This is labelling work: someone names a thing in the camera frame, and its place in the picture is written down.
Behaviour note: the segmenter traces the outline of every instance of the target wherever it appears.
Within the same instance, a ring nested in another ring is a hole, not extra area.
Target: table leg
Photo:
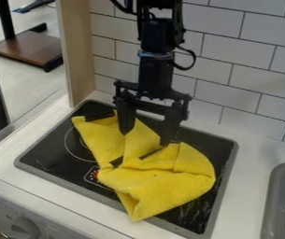
[[[10,13],[10,7],[7,0],[0,0],[0,20],[6,39],[16,36]]]

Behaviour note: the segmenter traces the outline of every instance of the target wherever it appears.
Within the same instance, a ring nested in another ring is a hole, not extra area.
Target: white tiled wall
[[[194,98],[190,119],[285,141],[285,0],[183,2],[184,47],[198,59],[175,70],[173,88]],[[115,79],[137,82],[136,21],[109,0],[92,6],[96,86],[113,93]],[[192,61],[180,50],[176,60]]]

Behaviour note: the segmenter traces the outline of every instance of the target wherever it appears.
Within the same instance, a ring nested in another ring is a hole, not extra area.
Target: yellow cloth
[[[101,168],[99,181],[116,191],[133,221],[198,198],[215,182],[207,157],[185,143],[171,144],[140,160],[160,148],[160,137],[138,119],[126,136],[118,128],[117,116],[92,122],[74,117],[72,121]],[[123,163],[114,168],[110,162],[123,155]]]

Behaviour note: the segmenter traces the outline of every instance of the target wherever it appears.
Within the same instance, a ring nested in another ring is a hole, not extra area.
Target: cooktop burner ring
[[[90,161],[90,160],[86,160],[86,159],[83,159],[77,155],[75,155],[73,152],[71,152],[70,148],[67,146],[67,137],[70,135],[70,133],[72,132],[72,130],[75,129],[75,126],[72,126],[65,134],[64,136],[64,148],[65,150],[71,155],[73,156],[74,158],[76,158],[77,160],[80,160],[80,161],[84,161],[84,162],[96,162],[96,161]],[[88,147],[85,146],[85,144],[83,143],[83,140],[81,139],[81,137],[79,138],[79,142],[80,144],[85,147],[86,149],[89,149]]]

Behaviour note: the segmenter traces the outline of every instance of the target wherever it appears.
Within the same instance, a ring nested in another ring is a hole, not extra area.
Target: white appliance
[[[5,202],[0,203],[0,234],[7,239],[92,239]]]

